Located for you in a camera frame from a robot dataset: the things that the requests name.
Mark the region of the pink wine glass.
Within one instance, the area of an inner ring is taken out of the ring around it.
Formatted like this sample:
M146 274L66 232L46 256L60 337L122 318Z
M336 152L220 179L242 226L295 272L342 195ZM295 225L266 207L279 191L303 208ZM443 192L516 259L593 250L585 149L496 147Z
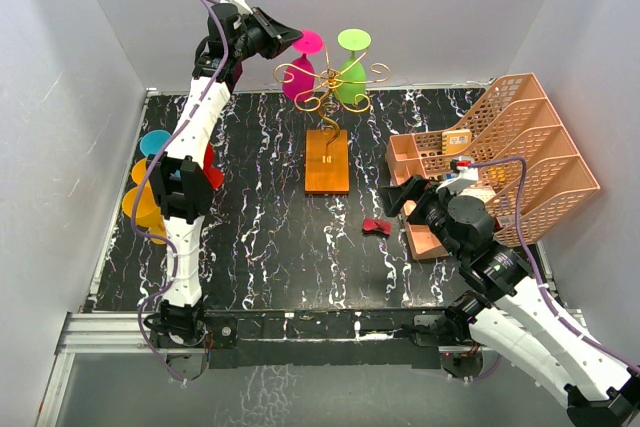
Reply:
M300 56L286 67L282 85L283 93L299 104L312 96L315 85L315 69L308 56L324 48L324 40L317 32L309 29L302 29L301 32L302 37L292 44Z

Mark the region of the red wine glass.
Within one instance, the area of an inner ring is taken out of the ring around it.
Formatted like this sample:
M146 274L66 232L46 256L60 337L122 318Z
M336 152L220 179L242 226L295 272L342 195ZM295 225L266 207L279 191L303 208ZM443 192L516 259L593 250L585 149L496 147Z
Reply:
M219 189L224 183L224 173L214 165L215 151L211 143L207 144L204 161L203 172L209 180L214 190Z

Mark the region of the blue wine glass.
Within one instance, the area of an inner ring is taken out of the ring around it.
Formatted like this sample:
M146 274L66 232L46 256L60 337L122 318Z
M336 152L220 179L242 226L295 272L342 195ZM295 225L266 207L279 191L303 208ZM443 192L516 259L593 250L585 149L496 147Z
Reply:
M166 130L156 129L146 133L139 141L139 149L144 157L155 156L171 137Z

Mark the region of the yellow-base amber wine glass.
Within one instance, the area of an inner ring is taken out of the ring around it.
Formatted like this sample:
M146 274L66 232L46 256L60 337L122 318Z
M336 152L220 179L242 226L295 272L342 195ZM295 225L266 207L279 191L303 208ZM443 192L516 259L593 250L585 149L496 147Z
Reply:
M131 169L131 178L133 182L139 186L145 177L145 174L148 169L149 161L146 158L140 159L137 161Z

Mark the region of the yellow-base orange wine glass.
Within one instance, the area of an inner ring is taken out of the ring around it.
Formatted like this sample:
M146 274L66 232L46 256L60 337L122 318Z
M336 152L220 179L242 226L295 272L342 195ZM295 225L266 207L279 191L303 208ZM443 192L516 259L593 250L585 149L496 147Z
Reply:
M122 200L122 209L126 216L131 217L134 202L138 194L138 187L134 187L126 192ZM153 235L166 236L164 219L161 215L161 209L156 205L152 190L146 186L141 194L138 208L136 211L136 225L145 229Z

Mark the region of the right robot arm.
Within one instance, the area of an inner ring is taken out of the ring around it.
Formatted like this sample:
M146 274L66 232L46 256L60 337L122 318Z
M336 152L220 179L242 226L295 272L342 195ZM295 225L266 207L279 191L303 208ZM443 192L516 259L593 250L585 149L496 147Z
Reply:
M535 278L532 265L496 240L482 200L414 175L379 188L387 216L406 202L459 263L469 289L439 321L455 342L489 347L551 393L575 426L627 426L639 414L639 370L603 347Z

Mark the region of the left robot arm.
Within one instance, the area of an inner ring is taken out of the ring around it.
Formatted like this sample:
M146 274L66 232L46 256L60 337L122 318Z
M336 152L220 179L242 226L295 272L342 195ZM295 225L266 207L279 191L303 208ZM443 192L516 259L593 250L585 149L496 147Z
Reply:
M244 60L273 59L302 33L242 0L209 2L208 34L199 43L189 93L176 128L150 165L149 180L166 231L167 285L147 327L185 346L205 337L199 250L214 197L211 136Z

